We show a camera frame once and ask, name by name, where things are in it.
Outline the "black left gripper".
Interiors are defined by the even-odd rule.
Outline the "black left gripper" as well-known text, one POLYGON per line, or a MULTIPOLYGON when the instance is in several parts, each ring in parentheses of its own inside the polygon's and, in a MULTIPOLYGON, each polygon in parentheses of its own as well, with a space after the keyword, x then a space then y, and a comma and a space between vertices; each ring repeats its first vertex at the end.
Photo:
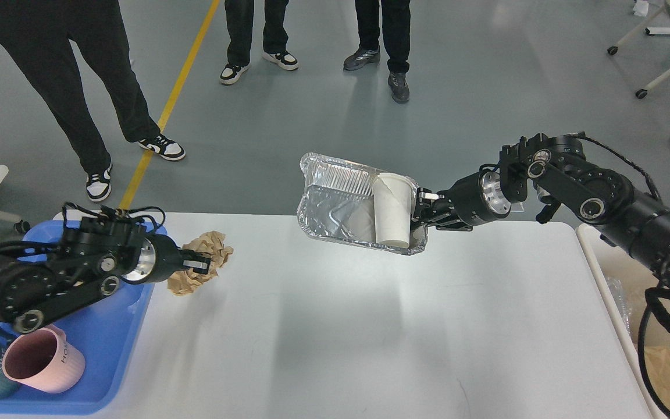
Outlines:
POLYGON ((176 271, 205 275, 211 267, 207 252, 180 249, 169 236, 150 236, 144 239, 135 267, 120 278, 131 285, 160 283, 176 271))

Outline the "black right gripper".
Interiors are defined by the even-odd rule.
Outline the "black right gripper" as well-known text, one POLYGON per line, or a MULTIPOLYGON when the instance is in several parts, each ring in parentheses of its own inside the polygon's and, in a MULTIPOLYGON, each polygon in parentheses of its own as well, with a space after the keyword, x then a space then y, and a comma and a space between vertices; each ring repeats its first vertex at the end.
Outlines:
POLYGON ((501 189, 500 175, 480 170, 454 183, 452 188, 434 193, 418 187, 410 230, 435 225, 443 218, 443 199, 448 201, 449 216, 437 223, 438 230, 467 230, 507 218, 512 204, 501 189))

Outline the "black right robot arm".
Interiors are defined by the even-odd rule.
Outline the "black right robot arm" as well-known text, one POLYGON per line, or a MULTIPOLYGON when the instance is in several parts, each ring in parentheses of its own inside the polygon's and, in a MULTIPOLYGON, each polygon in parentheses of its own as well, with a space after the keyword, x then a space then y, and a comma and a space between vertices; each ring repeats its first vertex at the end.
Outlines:
POLYGON ((544 204, 538 223, 547 223, 561 206, 569 208, 581 222, 596 228, 605 242, 625 250, 658 279, 656 287, 644 292, 637 358, 644 387, 670 418, 644 360, 649 316, 655 316, 670 334, 670 208, 662 203, 649 174, 644 174, 649 191, 643 193, 624 175, 588 162, 582 147, 586 138, 582 131, 521 137, 516 145, 502 147, 497 164, 481 165, 477 173, 458 180, 452 188, 433 193, 420 187, 411 228, 470 231, 506 218, 513 203, 526 201, 528 181, 544 204))

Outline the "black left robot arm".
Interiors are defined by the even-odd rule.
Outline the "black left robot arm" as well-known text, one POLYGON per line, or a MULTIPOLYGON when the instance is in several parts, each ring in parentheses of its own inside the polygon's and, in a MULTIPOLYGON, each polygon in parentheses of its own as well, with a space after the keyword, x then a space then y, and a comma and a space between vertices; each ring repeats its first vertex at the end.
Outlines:
POLYGON ((160 283, 178 271, 206 274, 212 257, 159 233, 147 208, 84 213, 63 221, 57 242, 0 242, 0 322, 29 334, 112 296, 120 284, 160 283))

